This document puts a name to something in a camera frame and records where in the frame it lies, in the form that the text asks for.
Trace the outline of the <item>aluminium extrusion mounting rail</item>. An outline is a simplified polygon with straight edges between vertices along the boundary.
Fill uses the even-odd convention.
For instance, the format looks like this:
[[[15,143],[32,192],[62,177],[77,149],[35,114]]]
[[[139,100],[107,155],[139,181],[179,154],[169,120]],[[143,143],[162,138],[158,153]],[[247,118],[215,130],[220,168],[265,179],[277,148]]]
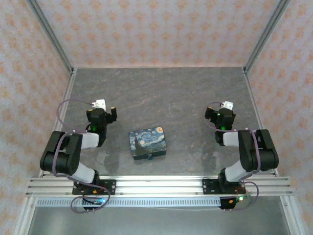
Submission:
[[[116,180],[115,197],[183,197],[183,196],[220,196],[223,194],[203,194],[202,179],[216,179],[216,175],[134,175],[101,176],[101,179]],[[246,193],[260,196],[291,195],[295,189],[289,177],[274,174],[260,174],[244,182]],[[30,180],[28,196],[72,196],[73,182],[66,178],[44,175]]]

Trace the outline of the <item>aluminium frame post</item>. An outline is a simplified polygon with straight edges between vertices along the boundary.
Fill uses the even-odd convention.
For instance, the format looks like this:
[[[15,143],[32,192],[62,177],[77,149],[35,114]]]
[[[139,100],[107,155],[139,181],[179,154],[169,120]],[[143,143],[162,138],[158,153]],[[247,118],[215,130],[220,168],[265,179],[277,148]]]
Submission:
[[[252,51],[252,54],[250,55],[246,66],[243,67],[243,70],[245,74],[247,75],[251,70],[252,67],[258,58],[259,54],[261,53],[263,47],[267,43],[271,33],[275,29],[277,23],[279,22],[280,18],[282,17],[283,13],[285,12],[285,9],[287,8],[290,0],[279,0],[271,18],[269,19],[269,22],[267,23],[263,33],[261,34],[254,50]]]
[[[69,73],[72,73],[74,68],[69,61],[66,53],[64,52],[59,40],[57,39],[52,26],[50,25],[48,19],[46,18],[44,12],[42,11],[39,3],[37,0],[26,0],[28,5],[30,6],[31,10],[33,11],[34,15],[36,16],[39,24],[41,25],[42,29],[44,30],[45,34],[47,35],[48,39],[50,40],[52,46],[54,47],[56,53],[59,55],[63,65],[65,66],[66,70]]]

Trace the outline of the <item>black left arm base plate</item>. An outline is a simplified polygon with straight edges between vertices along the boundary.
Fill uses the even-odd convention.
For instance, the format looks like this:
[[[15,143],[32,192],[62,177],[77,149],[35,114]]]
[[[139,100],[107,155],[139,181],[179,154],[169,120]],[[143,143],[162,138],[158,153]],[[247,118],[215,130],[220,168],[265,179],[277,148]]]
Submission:
[[[95,185],[106,188],[111,195],[115,195],[116,180],[100,179]],[[108,193],[102,188],[90,187],[79,183],[74,183],[72,188],[73,195],[107,195]]]

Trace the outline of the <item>starry night painted box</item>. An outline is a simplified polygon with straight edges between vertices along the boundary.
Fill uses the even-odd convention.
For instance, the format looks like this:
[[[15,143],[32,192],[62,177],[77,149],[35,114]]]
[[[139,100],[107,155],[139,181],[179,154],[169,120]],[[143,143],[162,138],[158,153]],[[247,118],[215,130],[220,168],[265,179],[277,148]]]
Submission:
[[[167,144],[162,127],[153,127],[137,131],[131,131],[128,135],[130,151],[135,161],[153,157],[164,156],[167,152]]]

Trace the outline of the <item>aluminium table side rail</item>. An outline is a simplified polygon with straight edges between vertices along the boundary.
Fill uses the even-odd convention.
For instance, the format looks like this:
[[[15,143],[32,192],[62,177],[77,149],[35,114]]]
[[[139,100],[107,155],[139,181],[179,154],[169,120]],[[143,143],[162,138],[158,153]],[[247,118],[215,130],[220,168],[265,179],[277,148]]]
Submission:
[[[254,112],[256,114],[258,125],[260,128],[263,128],[263,123],[260,118],[260,114],[256,105],[256,101],[252,92],[251,85],[249,83],[245,67],[242,67],[242,71],[252,101]],[[284,217],[286,219],[290,235],[310,235],[304,224],[304,221],[301,218],[300,204],[297,198],[295,197],[295,193],[292,193],[291,195],[280,196],[280,204],[283,209]]]
[[[66,90],[65,90],[65,93],[61,102],[65,99],[70,98],[76,74],[77,74],[77,68],[74,68],[73,71],[70,73]],[[62,120],[64,120],[66,110],[67,110],[67,104],[65,104],[64,107],[61,108],[60,110],[61,110],[60,117]],[[52,131],[54,130],[59,131],[61,129],[62,129],[62,124],[58,121],[56,117],[54,125],[52,127]],[[44,171],[40,170],[38,176],[36,177],[42,178],[43,176],[44,176]],[[35,209],[37,206],[37,201],[38,201],[38,198],[36,196],[24,197],[23,202],[22,202],[22,209],[20,211],[13,235],[28,235],[28,232],[32,223],[32,219],[35,213]]]

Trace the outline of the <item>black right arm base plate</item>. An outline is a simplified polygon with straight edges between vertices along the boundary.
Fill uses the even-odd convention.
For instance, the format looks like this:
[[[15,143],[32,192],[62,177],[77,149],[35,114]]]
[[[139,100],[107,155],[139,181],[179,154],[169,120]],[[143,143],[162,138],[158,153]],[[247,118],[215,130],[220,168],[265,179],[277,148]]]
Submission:
[[[202,179],[203,194],[246,194],[246,189],[241,187],[239,183],[225,182],[221,183],[218,179]]]

